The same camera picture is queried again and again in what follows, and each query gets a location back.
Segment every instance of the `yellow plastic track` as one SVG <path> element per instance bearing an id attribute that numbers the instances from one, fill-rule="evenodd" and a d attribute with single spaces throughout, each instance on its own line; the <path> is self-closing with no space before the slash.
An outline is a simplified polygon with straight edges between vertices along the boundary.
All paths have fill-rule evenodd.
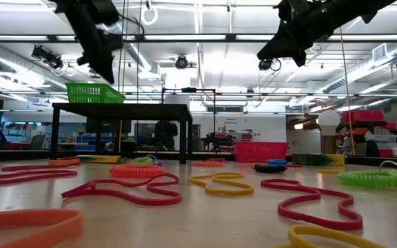
<path id="1" fill-rule="evenodd" d="M 340 171 L 337 169 L 316 169 L 315 172 L 322 173 L 322 174 L 339 174 L 344 171 Z"/>
<path id="2" fill-rule="evenodd" d="M 313 235 L 323 238 L 331 238 L 360 248 L 386 248 L 372 241 L 342 231 L 311 225 L 293 225 L 289 227 L 288 238 L 291 244 L 278 245 L 272 248 L 320 248 L 318 245 L 314 245 L 303 240 L 299 235 Z"/>
<path id="3" fill-rule="evenodd" d="M 210 193 L 210 194 L 241 195 L 241 194 L 254 193 L 254 188 L 251 185 L 248 185 L 246 183 L 239 183 L 239 182 L 236 182 L 233 180 L 228 180 L 228 179 L 235 179 L 235 178 L 242 178 L 242 177 L 243 177 L 242 173 L 220 172 L 220 173 L 204 175 L 204 176 L 191 176 L 189 178 L 189 181 L 191 183 L 196 183 L 198 185 L 204 186 L 205 192 Z M 212 189 L 210 187 L 210 185 L 208 185 L 206 182 L 203 182 L 202 180 L 200 180 L 200 179 L 204 179 L 204 178 L 212 178 L 213 182 L 228 184 L 228 185 L 235 185 L 235 186 L 243 187 L 245 189 L 240 189 L 240 190 Z"/>

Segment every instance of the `orange coiled spring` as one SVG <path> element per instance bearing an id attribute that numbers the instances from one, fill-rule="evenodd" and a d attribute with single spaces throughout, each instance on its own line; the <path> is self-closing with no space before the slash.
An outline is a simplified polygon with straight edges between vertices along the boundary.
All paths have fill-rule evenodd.
<path id="1" fill-rule="evenodd" d="M 124 164 L 111 167 L 110 174 L 115 178 L 152 178 L 164 171 L 160 166 L 149 164 Z"/>

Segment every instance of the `green coiled spring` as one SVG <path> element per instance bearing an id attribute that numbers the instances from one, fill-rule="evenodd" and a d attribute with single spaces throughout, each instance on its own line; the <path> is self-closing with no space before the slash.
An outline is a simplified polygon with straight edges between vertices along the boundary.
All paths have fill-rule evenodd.
<path id="1" fill-rule="evenodd" d="M 136 163 L 136 164 L 151 164 L 152 163 L 152 158 L 150 157 L 140 157 L 140 158 L 135 158 L 132 160 L 131 163 Z"/>
<path id="2" fill-rule="evenodd" d="M 384 161 L 379 166 L 393 161 Z M 373 169 L 361 172 L 344 172 L 337 175 L 338 180 L 344 185 L 354 185 L 366 188 L 397 187 L 397 169 Z"/>

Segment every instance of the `person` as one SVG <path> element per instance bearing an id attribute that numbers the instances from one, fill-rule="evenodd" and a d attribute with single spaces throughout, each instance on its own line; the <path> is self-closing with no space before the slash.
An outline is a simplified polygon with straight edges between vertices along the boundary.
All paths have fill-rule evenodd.
<path id="1" fill-rule="evenodd" d="M 169 121 L 158 121 L 154 130 L 154 137 L 156 140 L 156 147 L 159 151 L 175 150 L 174 136 L 179 135 L 177 125 Z"/>

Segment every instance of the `chair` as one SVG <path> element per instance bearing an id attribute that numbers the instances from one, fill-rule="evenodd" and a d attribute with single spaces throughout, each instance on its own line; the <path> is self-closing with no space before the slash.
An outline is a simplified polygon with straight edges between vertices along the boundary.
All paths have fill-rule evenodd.
<path id="1" fill-rule="evenodd" d="M 42 146 L 44 145 L 45 135 L 36 135 L 32 138 L 32 142 L 30 142 L 31 150 L 42 150 Z"/>

